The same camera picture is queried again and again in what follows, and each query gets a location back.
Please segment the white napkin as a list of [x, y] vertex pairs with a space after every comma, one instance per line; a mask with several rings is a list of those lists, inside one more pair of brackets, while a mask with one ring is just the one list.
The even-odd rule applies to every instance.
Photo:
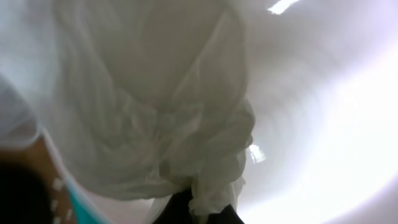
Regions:
[[227, 1], [51, 1], [57, 71], [34, 111], [69, 174], [116, 200], [189, 190], [189, 217], [234, 210], [254, 113]]

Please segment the white round plate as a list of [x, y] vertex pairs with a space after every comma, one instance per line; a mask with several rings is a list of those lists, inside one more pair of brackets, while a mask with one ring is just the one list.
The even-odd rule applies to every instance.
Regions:
[[397, 174], [397, 2], [227, 1], [254, 113], [239, 214], [321, 223]]

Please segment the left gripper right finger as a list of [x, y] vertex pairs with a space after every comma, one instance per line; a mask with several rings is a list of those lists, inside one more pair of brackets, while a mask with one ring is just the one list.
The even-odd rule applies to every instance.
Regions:
[[[173, 194], [160, 215], [152, 224], [194, 224], [198, 223], [190, 214], [188, 203], [192, 199], [192, 190], [187, 189]], [[225, 207], [221, 213], [212, 213], [208, 216], [206, 224], [244, 224], [234, 211], [232, 205]]]

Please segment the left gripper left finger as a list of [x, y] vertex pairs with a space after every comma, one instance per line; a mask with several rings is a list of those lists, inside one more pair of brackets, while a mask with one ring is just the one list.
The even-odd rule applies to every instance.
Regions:
[[1, 164], [1, 224], [52, 224], [50, 194], [26, 166]]

